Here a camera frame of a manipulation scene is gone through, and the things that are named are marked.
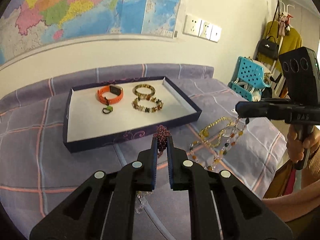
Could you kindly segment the peach sweater right forearm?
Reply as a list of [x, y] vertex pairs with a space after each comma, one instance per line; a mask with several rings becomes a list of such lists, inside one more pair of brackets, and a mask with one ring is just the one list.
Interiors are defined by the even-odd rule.
[[263, 203], [283, 221], [289, 222], [319, 207], [319, 149], [309, 158], [302, 171], [301, 190]]

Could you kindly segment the person right hand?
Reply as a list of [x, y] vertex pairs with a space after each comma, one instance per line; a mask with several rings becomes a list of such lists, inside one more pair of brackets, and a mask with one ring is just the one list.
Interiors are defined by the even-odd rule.
[[313, 132], [301, 142], [293, 125], [289, 126], [287, 134], [287, 153], [293, 163], [297, 163], [304, 158], [304, 149], [310, 150], [309, 157], [312, 157], [319, 149], [319, 129], [315, 127]]

